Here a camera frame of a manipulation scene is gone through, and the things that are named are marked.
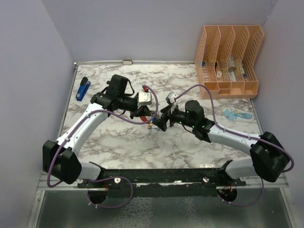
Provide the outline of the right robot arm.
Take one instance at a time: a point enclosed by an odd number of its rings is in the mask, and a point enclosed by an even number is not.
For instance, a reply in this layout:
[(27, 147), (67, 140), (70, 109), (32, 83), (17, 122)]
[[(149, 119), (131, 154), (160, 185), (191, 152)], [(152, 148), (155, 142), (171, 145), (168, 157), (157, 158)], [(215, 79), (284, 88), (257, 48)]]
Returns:
[(192, 134), (201, 141), (222, 144), (247, 154), (248, 159), (228, 161), (219, 169), (218, 180), (224, 186), (250, 176), (276, 182), (291, 161), (272, 133), (258, 135), (234, 132), (206, 118), (203, 107), (196, 100), (187, 101), (185, 111), (179, 110), (176, 104), (166, 106), (153, 124), (162, 131), (166, 131), (168, 126), (180, 124), (191, 128)]

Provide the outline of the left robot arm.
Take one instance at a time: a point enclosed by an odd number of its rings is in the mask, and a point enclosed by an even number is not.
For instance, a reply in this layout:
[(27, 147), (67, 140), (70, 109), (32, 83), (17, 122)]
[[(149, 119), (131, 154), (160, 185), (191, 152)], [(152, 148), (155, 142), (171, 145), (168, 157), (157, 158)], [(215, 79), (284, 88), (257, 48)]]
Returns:
[(130, 112), (130, 119), (126, 122), (135, 124), (134, 117), (149, 116), (153, 119), (148, 106), (157, 101), (156, 93), (147, 85), (143, 85), (138, 93), (127, 94), (126, 87), (131, 81), (120, 75), (113, 75), (107, 82), (107, 87), (92, 96), (90, 104), (74, 125), (54, 142), (48, 140), (42, 149), (43, 171), (47, 175), (47, 186), (57, 186), (50, 182), (56, 177), (59, 182), (72, 184), (76, 180), (87, 180), (92, 186), (98, 188), (104, 184), (105, 176), (101, 173), (102, 167), (92, 162), (80, 162), (77, 155), (93, 131), (108, 117), (115, 116), (116, 110)]

